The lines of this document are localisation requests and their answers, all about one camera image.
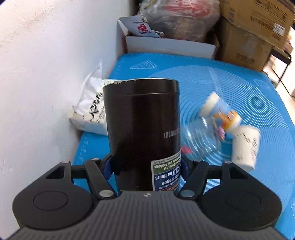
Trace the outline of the black thermos bottle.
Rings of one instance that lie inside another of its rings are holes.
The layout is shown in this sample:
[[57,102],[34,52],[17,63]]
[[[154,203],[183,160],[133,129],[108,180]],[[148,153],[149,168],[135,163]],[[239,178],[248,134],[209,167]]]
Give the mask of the black thermos bottle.
[[104,87],[103,102],[117,187],[175,191],[181,166],[178,81],[116,81]]

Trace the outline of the white calligraphy paper cup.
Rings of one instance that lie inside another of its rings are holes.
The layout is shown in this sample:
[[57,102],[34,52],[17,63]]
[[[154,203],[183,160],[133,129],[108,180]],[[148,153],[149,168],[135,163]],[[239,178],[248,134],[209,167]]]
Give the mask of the white calligraphy paper cup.
[[241,125],[233,132],[232,162],[246,172],[253,171],[259,152],[261,132],[254,126]]

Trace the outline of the blue orange paper cup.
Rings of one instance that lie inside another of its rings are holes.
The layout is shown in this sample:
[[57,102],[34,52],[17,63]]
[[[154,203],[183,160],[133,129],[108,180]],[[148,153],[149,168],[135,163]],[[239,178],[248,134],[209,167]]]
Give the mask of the blue orange paper cup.
[[199,112],[200,117],[212,116],[225,133],[233,133],[242,121],[240,115],[233,110],[219,95],[212,92]]

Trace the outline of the clear glass jar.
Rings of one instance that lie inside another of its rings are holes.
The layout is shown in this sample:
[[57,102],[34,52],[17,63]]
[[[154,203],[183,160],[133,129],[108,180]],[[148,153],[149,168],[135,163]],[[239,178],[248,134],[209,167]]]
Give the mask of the clear glass jar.
[[181,127],[181,153],[189,160],[201,161],[220,150],[225,132],[215,118],[198,117]]

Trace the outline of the white tissue pack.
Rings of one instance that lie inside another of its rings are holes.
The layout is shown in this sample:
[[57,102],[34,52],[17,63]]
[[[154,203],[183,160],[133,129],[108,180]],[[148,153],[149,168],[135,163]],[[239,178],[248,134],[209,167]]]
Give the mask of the white tissue pack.
[[117,80],[102,78],[102,61],[84,80],[81,97],[72,106],[70,121],[76,129],[107,136],[103,88]]

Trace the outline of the blue silicone baking mat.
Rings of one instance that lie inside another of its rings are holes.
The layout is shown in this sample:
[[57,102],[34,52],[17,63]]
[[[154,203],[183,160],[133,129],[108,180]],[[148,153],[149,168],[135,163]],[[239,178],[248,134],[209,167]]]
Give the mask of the blue silicone baking mat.
[[216,92],[242,117],[242,124],[258,128],[261,141],[251,175],[279,196],[282,214],[275,227],[294,239],[294,124],[264,73],[197,57],[124,54],[108,77],[177,80],[182,123],[197,117],[210,93]]

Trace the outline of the white open box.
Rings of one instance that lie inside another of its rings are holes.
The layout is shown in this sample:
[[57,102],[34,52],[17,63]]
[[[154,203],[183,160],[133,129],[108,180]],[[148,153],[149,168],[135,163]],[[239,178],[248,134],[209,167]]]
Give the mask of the white open box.
[[119,18],[118,25],[124,33],[128,53],[174,54],[214,59],[220,46],[212,31],[207,34],[205,42],[164,38],[160,32],[152,30],[139,15]]

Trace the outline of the lower cardboard box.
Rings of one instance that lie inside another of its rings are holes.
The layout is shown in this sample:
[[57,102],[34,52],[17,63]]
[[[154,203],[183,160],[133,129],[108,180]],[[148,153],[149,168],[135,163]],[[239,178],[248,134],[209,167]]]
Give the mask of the lower cardboard box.
[[256,35],[232,25],[225,18],[214,26],[220,47],[216,59],[261,72],[273,46]]

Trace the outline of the cardboard box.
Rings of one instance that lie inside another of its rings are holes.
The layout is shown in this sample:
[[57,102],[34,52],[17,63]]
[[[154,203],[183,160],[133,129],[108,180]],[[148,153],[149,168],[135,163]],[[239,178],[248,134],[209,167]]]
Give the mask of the cardboard box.
[[282,49],[294,20],[294,3],[278,0],[220,1],[221,15],[235,27]]
[[220,47],[216,59],[261,72],[273,46],[256,35],[232,25],[225,18],[214,26]]

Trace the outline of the black metal chair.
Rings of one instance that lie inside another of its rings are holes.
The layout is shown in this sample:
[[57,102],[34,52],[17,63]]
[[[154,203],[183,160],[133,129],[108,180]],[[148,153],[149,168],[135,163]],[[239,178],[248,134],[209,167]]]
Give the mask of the black metal chair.
[[263,72],[269,77],[274,87],[284,87],[287,93],[294,97],[294,74],[291,67],[294,60],[286,50],[273,47]]

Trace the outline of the clear plastic bag red contents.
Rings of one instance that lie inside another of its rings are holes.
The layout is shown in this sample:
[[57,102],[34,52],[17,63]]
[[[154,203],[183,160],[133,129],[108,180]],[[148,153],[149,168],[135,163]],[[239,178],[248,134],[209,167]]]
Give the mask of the clear plastic bag red contents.
[[203,42],[219,20],[217,0],[143,1],[138,12],[165,38]]

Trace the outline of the upper cardboard box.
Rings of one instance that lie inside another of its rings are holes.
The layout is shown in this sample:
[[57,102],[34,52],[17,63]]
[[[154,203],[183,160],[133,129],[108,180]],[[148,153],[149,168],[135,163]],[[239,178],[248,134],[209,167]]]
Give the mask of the upper cardboard box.
[[294,3],[278,0],[220,1],[221,15],[235,27],[282,49],[294,20]]

